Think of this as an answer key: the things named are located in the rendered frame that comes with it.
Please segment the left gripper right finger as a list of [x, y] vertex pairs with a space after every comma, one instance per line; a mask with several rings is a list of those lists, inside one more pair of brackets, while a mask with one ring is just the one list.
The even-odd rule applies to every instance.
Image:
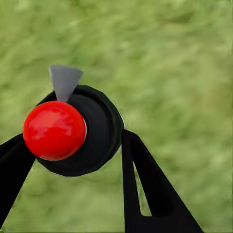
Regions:
[[[125, 233], [203, 233], [141, 138], [122, 130]], [[140, 211], [135, 163], [152, 216]]]

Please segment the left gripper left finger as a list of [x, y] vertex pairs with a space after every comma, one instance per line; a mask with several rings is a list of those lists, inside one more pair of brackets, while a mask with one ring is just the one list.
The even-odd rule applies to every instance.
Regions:
[[36, 159], [23, 133], [0, 146], [0, 229]]

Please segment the pesticide atomizer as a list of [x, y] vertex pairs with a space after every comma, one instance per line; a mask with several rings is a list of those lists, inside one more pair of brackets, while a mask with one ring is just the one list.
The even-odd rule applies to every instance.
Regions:
[[82, 176], [97, 171], [122, 147], [123, 117], [103, 92], [78, 85], [80, 69], [48, 68], [54, 90], [28, 114], [24, 141], [51, 172]]

